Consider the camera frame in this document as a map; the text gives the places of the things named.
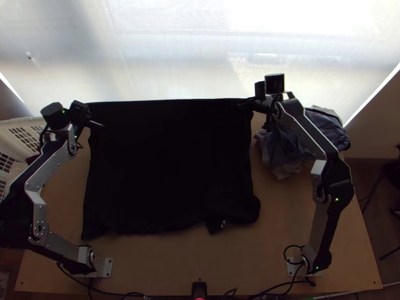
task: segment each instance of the black cable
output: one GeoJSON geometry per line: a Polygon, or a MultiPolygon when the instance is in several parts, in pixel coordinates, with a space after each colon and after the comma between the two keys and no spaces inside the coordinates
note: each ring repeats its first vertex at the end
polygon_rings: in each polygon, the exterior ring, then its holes
{"type": "Polygon", "coordinates": [[[314,281],[311,281],[308,277],[306,277],[305,280],[295,281],[298,272],[300,271],[300,269],[303,266],[305,266],[304,262],[301,265],[298,266],[296,272],[294,272],[293,279],[290,282],[284,282],[284,283],[281,283],[281,284],[277,284],[277,285],[275,285],[273,287],[270,287],[269,289],[263,290],[262,292],[260,292],[258,294],[255,294],[255,295],[252,295],[252,296],[248,297],[246,300],[253,300],[253,299],[257,298],[257,297],[262,297],[262,296],[284,296],[284,295],[286,295],[286,294],[288,294],[290,292],[290,290],[292,289],[293,285],[295,285],[295,284],[306,284],[307,283],[312,287],[317,286],[317,284],[314,281]],[[280,287],[283,287],[283,286],[287,286],[287,285],[290,285],[290,286],[283,293],[269,293],[272,290],[275,290],[277,288],[280,288],[280,287]]]}
{"type": "Polygon", "coordinates": [[[129,293],[118,293],[118,292],[109,292],[109,291],[104,291],[95,287],[92,287],[90,284],[86,284],[83,283],[82,281],[76,279],[75,277],[71,276],[70,274],[68,274],[63,267],[61,266],[60,262],[56,262],[55,263],[57,265],[57,268],[59,268],[61,270],[61,272],[63,272],[66,276],[68,276],[69,278],[71,278],[73,281],[75,281],[76,283],[80,284],[81,286],[84,286],[92,291],[96,291],[100,294],[104,294],[104,295],[111,295],[111,296],[123,296],[123,297],[140,297],[140,298],[144,298],[145,300],[151,299],[151,297],[146,296],[145,294],[142,294],[141,292],[135,292],[135,291],[131,291],[129,293]]]}
{"type": "Polygon", "coordinates": [[[90,300],[93,300],[92,292],[91,292],[93,281],[94,281],[94,278],[90,278],[90,280],[89,280],[89,286],[87,287],[87,293],[89,294],[89,299],[90,299],[90,300]]]}
{"type": "Polygon", "coordinates": [[[44,129],[41,131],[41,133],[39,135],[39,144],[40,144],[39,149],[38,149],[39,152],[43,147],[43,136],[45,135],[47,129],[49,129],[49,125],[48,124],[46,124],[46,126],[44,126],[44,129]]]}
{"type": "Polygon", "coordinates": [[[366,211],[368,204],[370,204],[371,199],[372,199],[372,197],[374,196],[374,193],[375,193],[375,191],[377,190],[377,187],[379,186],[379,183],[381,183],[381,181],[382,181],[383,178],[385,178],[385,175],[384,175],[384,174],[379,175],[378,179],[377,179],[377,180],[375,181],[375,183],[373,184],[371,193],[370,193],[369,196],[368,196],[368,200],[366,201],[364,207],[363,207],[362,210],[361,210],[361,213],[362,213],[362,214],[366,211]]]}
{"type": "Polygon", "coordinates": [[[295,265],[295,266],[304,264],[304,261],[302,261],[302,260],[301,260],[301,261],[297,261],[297,262],[291,262],[291,261],[286,257],[286,251],[288,251],[289,248],[293,248],[293,247],[299,248],[300,250],[303,249],[303,246],[299,246],[299,245],[289,245],[289,246],[287,246],[287,247],[283,250],[283,258],[284,258],[284,260],[285,260],[286,262],[288,262],[289,264],[295,265]]]}
{"type": "Polygon", "coordinates": [[[221,300],[225,300],[228,296],[229,296],[229,299],[238,299],[238,298],[234,297],[237,290],[238,289],[236,287],[228,290],[225,294],[222,295],[221,300]]]}

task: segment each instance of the white laundry basket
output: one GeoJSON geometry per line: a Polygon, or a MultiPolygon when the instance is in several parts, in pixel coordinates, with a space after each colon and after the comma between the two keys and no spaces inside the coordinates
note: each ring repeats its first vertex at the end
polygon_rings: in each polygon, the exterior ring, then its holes
{"type": "Polygon", "coordinates": [[[25,162],[27,158],[39,154],[39,135],[45,125],[42,117],[0,121],[0,202],[11,183],[10,170],[13,164],[25,162]]]}

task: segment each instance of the gray cloth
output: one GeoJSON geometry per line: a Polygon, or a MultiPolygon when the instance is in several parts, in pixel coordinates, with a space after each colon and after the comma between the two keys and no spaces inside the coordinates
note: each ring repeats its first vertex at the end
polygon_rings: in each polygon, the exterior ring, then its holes
{"type": "MultiPolygon", "coordinates": [[[[339,152],[350,148],[350,139],[341,119],[327,108],[313,106],[305,109],[305,115],[336,146],[339,152]]],[[[283,130],[276,122],[266,124],[254,138],[262,151],[262,162],[276,178],[283,179],[299,173],[304,162],[313,160],[313,154],[299,141],[291,130],[283,130]]]]}

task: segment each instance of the wooden board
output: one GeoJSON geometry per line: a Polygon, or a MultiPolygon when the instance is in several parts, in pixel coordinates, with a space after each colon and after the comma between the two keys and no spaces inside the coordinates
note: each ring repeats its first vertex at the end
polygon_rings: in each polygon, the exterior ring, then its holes
{"type": "MultiPolygon", "coordinates": [[[[264,119],[265,116],[255,114],[253,132],[261,128],[264,119]]],[[[84,136],[80,142],[84,149],[48,180],[42,192],[48,204],[51,229],[76,244],[83,244],[80,234],[90,163],[84,136]]],[[[97,255],[113,258],[114,264],[111,277],[97,280],[95,287],[151,296],[189,295],[192,282],[201,279],[207,282],[210,295],[221,295],[233,288],[237,288],[238,295],[250,295],[290,281],[283,249],[291,244],[307,243],[315,210],[309,170],[277,181],[262,165],[261,153],[254,141],[250,156],[254,193],[261,201],[260,217],[255,224],[225,228],[213,236],[204,225],[160,235],[103,236],[90,244],[97,255]]],[[[112,188],[107,186],[107,174],[98,188],[112,188]]],[[[332,265],[323,277],[315,279],[317,286],[298,284],[292,293],[382,288],[355,197],[340,217],[331,252],[332,265]]],[[[30,251],[24,253],[15,288],[46,293],[87,292],[62,274],[53,261],[30,251]]]]}

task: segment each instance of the black shirt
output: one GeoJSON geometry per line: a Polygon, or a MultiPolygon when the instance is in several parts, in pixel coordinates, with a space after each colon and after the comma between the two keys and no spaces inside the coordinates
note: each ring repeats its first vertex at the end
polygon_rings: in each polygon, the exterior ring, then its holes
{"type": "Polygon", "coordinates": [[[243,99],[90,103],[90,169],[83,240],[107,231],[156,234],[259,217],[243,99]]]}

